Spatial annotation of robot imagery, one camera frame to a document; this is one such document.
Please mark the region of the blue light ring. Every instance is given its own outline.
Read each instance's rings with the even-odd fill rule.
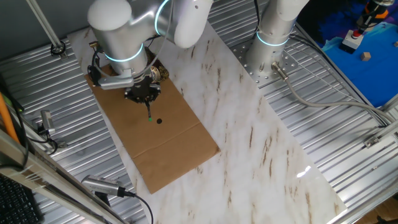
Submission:
[[[272,46],[272,47],[278,47],[278,46],[284,45],[284,44],[286,44],[287,41],[289,40],[289,38],[288,38],[285,42],[283,42],[283,43],[281,43],[281,44],[269,44],[269,43],[263,41],[263,40],[260,38],[258,32],[257,32],[257,37],[259,38],[259,40],[260,40],[263,44],[266,44],[266,45],[269,45],[269,46]]]
[[[118,59],[113,59],[113,58],[107,56],[106,54],[105,54],[105,56],[106,56],[109,60],[114,61],[114,62],[128,62],[128,61],[130,61],[131,59],[137,57],[137,56],[141,53],[141,50],[142,50],[143,48],[144,48],[144,44],[141,44],[141,48],[138,50],[138,52],[137,52],[135,55],[133,55],[132,57],[129,57],[129,58],[127,58],[127,59],[118,60]]]
[[[159,9],[158,9],[157,12],[156,12],[156,16],[155,16],[155,30],[156,30],[156,33],[157,33],[158,35],[160,35],[160,33],[159,33],[159,31],[157,30],[157,22],[158,22],[158,20],[159,20],[159,16],[160,16],[160,13],[162,12],[163,7],[166,5],[166,3],[167,3],[168,1],[169,1],[169,0],[165,0],[165,1],[160,5]]]

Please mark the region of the small wooden block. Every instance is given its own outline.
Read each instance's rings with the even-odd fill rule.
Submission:
[[[361,54],[361,60],[367,62],[371,58],[371,54],[369,52],[363,52]]]

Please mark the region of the brown cardboard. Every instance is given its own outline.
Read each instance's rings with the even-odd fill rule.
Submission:
[[[88,83],[151,194],[220,151],[170,79],[160,84],[162,93],[150,106],[153,121],[144,105],[124,99],[123,89]]]

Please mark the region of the white marble board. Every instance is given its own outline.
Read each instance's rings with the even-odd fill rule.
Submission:
[[[74,48],[86,48],[85,40],[70,42],[80,42],[72,43],[78,58],[86,52]],[[157,53],[162,42],[151,50]],[[159,58],[221,153],[151,195],[105,119],[155,223],[318,224],[346,209],[209,24],[194,47],[166,42]]]

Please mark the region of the blue mat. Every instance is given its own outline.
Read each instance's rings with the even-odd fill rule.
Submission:
[[[351,55],[338,47],[343,41],[335,37],[322,48],[341,71],[354,83],[360,92],[378,107],[398,94],[398,26],[385,22],[377,25]],[[368,62],[361,54],[369,52]]]

